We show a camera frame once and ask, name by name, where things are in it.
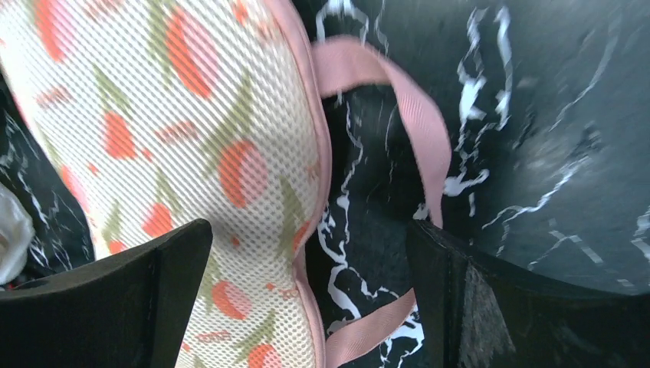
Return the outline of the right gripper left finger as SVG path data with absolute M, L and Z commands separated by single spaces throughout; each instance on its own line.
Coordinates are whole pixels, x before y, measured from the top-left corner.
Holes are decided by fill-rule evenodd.
M 173 367 L 212 245 L 197 219 L 1 294 L 3 367 Z

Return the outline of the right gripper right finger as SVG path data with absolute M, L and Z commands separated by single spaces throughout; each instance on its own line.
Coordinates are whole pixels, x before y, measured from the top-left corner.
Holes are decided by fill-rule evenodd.
M 524 270 L 414 220 L 406 253 L 433 367 L 647 367 L 649 296 Z

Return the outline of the floral mesh laundry bag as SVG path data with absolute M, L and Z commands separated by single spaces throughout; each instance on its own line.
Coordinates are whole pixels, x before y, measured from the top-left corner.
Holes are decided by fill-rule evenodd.
M 331 183 L 325 97 L 393 88 L 442 223 L 442 116 L 360 39 L 311 42 L 289 1 L 3 1 L 1 65 L 97 256 L 210 222 L 177 366 L 338 367 L 410 317 L 412 291 L 325 334 L 307 281 Z

